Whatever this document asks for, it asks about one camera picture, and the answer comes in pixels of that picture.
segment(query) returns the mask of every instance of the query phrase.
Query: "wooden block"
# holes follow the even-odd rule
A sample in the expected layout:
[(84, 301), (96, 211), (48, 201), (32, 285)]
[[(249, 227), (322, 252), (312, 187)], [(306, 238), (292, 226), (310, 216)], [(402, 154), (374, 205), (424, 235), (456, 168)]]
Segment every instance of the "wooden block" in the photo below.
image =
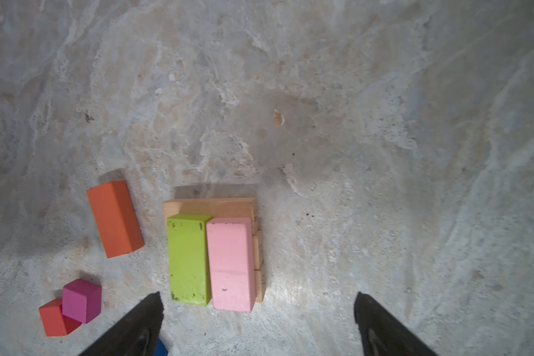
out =
[(255, 303), (263, 303), (267, 289), (267, 280), (265, 279), (265, 267), (255, 270)]
[(63, 315), (87, 324), (101, 313), (100, 285), (76, 279), (63, 287)]
[(206, 224), (214, 308), (250, 312), (255, 304), (253, 238), (248, 217), (218, 217)]
[(87, 190), (91, 210), (108, 258), (144, 246), (125, 181), (114, 181)]
[(172, 199), (164, 202), (164, 220), (176, 214), (249, 217), (253, 234), (258, 230), (257, 198)]
[(77, 329), (80, 322), (61, 314), (61, 298), (54, 299), (40, 307), (40, 317), (45, 336), (65, 336)]
[(167, 219), (170, 291), (175, 301), (207, 305), (209, 281), (206, 223), (209, 215), (176, 214)]
[(263, 233), (259, 230), (253, 236), (253, 269), (260, 269), (263, 265)]

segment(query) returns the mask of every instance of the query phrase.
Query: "red block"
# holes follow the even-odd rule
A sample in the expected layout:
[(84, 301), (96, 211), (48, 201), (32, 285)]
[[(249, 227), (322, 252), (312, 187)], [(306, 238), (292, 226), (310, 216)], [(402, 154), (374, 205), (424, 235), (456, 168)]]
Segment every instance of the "red block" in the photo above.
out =
[(144, 246), (125, 181), (108, 182), (89, 189), (87, 197), (108, 258)]
[(77, 329), (80, 322), (61, 314), (61, 298), (54, 299), (40, 307), (40, 317), (46, 336), (65, 336)]

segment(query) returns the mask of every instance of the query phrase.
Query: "light pink block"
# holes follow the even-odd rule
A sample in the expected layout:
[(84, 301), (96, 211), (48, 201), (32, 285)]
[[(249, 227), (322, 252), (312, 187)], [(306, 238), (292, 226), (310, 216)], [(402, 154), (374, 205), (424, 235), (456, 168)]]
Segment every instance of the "light pink block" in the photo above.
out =
[(249, 217), (218, 217), (206, 224), (214, 308), (249, 312), (255, 304)]
[(77, 279), (63, 287), (62, 314), (84, 324), (101, 313), (101, 286)]

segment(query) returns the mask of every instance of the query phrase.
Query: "toy block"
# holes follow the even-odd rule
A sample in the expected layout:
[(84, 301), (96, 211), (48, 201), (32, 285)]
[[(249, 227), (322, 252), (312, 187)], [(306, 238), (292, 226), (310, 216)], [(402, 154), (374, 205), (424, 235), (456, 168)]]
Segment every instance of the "toy block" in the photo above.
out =
[(101, 313), (101, 286), (77, 279), (63, 287), (63, 314), (84, 324)]
[(253, 239), (248, 217), (218, 217), (207, 224), (214, 308), (249, 312), (255, 304)]
[(209, 281), (206, 223), (209, 215), (176, 214), (167, 220), (170, 291), (175, 301), (207, 305)]
[(87, 197), (108, 258), (144, 246), (125, 181), (114, 181), (87, 190)]
[(77, 320), (63, 316), (61, 298), (43, 304), (39, 310), (46, 336), (69, 335), (81, 325)]
[(157, 348), (154, 350), (154, 356), (168, 356), (168, 350), (160, 339), (157, 340)]
[(255, 270), (255, 303), (263, 303), (263, 298), (265, 297), (265, 289), (267, 289), (265, 268), (264, 266), (261, 266), (260, 269)]
[(259, 228), (257, 198), (172, 199), (164, 202), (164, 220), (176, 214), (249, 217), (253, 234)]
[(259, 230), (253, 236), (253, 269), (260, 269), (263, 265), (263, 233)]

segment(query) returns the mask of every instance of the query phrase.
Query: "lime green block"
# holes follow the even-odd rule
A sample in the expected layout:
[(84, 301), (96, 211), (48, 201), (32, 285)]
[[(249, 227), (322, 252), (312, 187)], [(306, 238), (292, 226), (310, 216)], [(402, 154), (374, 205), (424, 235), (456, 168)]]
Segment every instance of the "lime green block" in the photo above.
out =
[(175, 301), (207, 305), (212, 298), (209, 281), (206, 223), (209, 215), (176, 214), (166, 220), (170, 290)]

